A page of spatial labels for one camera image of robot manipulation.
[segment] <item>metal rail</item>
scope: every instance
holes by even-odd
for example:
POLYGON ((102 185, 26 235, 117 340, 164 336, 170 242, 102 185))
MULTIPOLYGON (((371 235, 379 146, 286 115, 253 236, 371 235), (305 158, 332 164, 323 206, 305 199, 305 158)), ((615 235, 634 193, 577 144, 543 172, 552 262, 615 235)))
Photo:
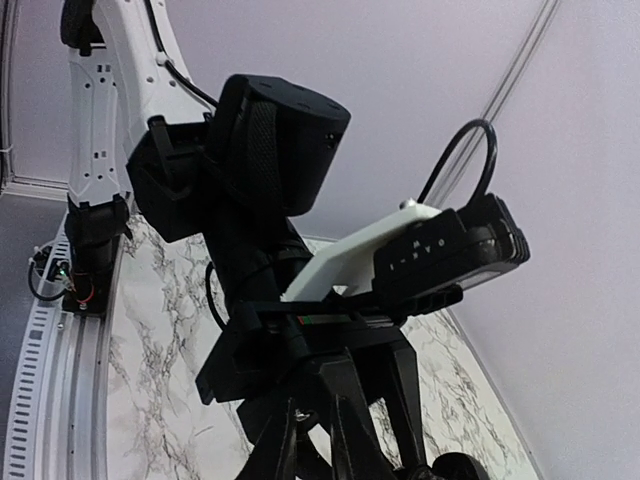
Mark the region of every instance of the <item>metal rail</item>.
POLYGON ((11 66, 15 44, 18 2, 0 0, 0 190, 12 174, 11 127, 11 66))
MULTIPOLYGON (((49 264, 69 258, 63 225, 49 264)), ((107 480, 110 334, 110 315, 73 315, 61 310, 61 301, 34 302, 14 381, 4 479, 107 480)))

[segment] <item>black cylindrical joint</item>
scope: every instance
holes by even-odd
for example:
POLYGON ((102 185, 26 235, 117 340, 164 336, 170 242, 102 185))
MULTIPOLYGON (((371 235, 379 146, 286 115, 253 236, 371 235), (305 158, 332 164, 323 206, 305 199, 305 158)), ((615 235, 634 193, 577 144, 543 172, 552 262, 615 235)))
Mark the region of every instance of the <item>black cylindrical joint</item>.
POLYGON ((71 249, 75 273, 101 273, 113 267, 113 240, 71 249))
POLYGON ((229 314, 238 301, 279 301, 311 254, 291 223, 265 225, 247 208, 223 199, 203 236, 229 314))

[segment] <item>white bracket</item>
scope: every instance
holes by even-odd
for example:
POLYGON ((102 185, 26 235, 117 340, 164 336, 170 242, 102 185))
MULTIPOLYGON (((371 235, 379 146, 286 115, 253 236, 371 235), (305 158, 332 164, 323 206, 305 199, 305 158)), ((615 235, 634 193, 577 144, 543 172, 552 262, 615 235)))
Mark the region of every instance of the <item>white bracket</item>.
POLYGON ((80 206, 108 203, 120 193, 116 172, 115 124, 118 94, 104 48, 91 56, 69 51, 73 111, 73 161, 69 197, 80 206))
POLYGON ((439 213, 427 205, 406 202, 400 211, 320 250, 289 285, 283 301, 319 302, 334 286, 347 287, 345 296, 371 291, 376 250, 412 223, 439 213))

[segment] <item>robotic arm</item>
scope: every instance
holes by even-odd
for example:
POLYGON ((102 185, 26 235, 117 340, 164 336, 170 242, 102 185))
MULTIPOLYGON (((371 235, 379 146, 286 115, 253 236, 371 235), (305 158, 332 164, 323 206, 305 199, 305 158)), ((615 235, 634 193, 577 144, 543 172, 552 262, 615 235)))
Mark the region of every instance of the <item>robotic arm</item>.
POLYGON ((205 404, 244 400, 238 415, 255 448, 238 479, 488 478, 462 454, 427 465, 416 354, 400 326, 529 258, 506 205, 486 191, 491 126, 467 124, 425 189, 457 141, 482 127, 487 163, 467 206, 408 201, 313 257, 288 217, 311 209, 350 121, 344 107, 253 75, 232 76, 212 99, 189 78, 163 0, 66 0, 61 31, 77 103, 67 234, 74 283, 88 278, 91 294, 68 308, 104 309, 113 248, 127 232, 113 170, 117 96, 140 211, 167 242, 202 233, 225 293, 230 320, 220 320, 196 385, 205 404), (381 453, 369 414, 380 399, 400 470, 381 453), (331 434, 332 465, 309 439, 317 424, 331 434))

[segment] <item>white track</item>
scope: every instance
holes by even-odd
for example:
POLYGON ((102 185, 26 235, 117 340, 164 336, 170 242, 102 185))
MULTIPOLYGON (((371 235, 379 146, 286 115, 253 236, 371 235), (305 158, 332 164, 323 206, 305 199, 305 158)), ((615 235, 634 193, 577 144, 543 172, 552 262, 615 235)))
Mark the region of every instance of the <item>white track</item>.
MULTIPOLYGON (((69 257, 63 225, 64 219, 49 262, 69 257)), ((110 331, 110 316, 100 320, 65 313, 61 300, 34 301, 7 422, 5 480, 107 479, 110 331)))

